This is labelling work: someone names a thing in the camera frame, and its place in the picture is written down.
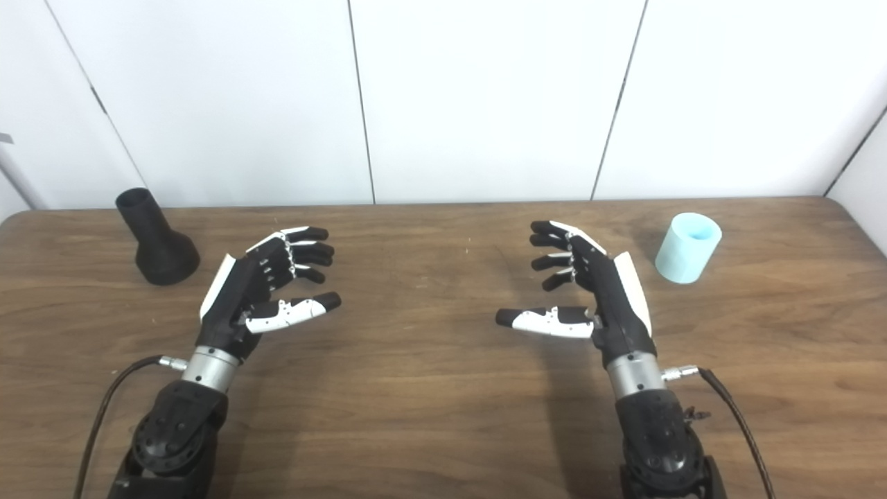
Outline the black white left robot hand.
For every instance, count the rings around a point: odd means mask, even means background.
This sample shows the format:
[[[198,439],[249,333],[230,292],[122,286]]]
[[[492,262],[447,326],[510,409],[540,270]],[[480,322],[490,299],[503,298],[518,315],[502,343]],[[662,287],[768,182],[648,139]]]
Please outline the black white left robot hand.
[[[196,345],[227,353],[244,363],[264,333],[282,331],[326,315],[341,306],[336,292],[313,297],[274,299],[273,293],[296,280],[324,283],[320,266],[333,264],[329,232],[304,225],[275,231],[240,258],[227,254],[200,307]]]

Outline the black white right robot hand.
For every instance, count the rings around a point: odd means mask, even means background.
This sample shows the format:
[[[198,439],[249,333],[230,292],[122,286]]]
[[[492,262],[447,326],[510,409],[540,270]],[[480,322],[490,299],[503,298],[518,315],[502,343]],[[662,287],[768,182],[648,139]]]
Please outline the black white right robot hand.
[[[549,337],[589,339],[601,351],[603,366],[641,353],[657,356],[647,298],[628,252],[611,256],[597,241],[573,225],[537,220],[529,241],[559,252],[532,261],[536,271],[558,268],[542,282],[551,292],[576,284],[595,298],[595,307],[501,308],[500,326]]]

